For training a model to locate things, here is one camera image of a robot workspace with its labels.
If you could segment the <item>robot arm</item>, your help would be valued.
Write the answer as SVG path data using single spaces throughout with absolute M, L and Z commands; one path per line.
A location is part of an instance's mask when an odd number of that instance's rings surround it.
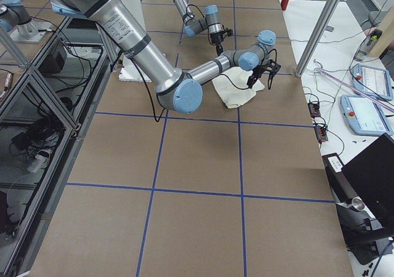
M 122 0 L 51 0 L 51 4 L 60 15 L 88 19 L 101 26 L 125 57 L 138 64 L 154 83 L 159 104 L 179 113 L 196 111 L 203 100 L 202 85 L 230 68 L 238 66 L 252 73 L 248 88 L 264 71 L 269 71 L 272 79 L 280 69 L 270 54 L 276 43 L 271 30 L 261 31 L 248 49 L 219 52 L 218 57 L 183 71 L 168 61 Z
M 214 4 L 208 5 L 202 13 L 197 6 L 187 3 L 187 0 L 172 1 L 182 17 L 185 34 L 192 38 L 206 31 L 209 44 L 214 46 L 217 55 L 220 55 L 223 52 L 222 42 L 233 32 L 222 24 L 218 7 Z

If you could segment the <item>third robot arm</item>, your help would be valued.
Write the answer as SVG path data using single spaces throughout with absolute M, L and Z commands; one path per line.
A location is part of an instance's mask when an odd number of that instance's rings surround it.
M 1 29 L 15 42 L 38 43 L 52 30 L 51 22 L 37 22 L 20 0 L 1 1 Z

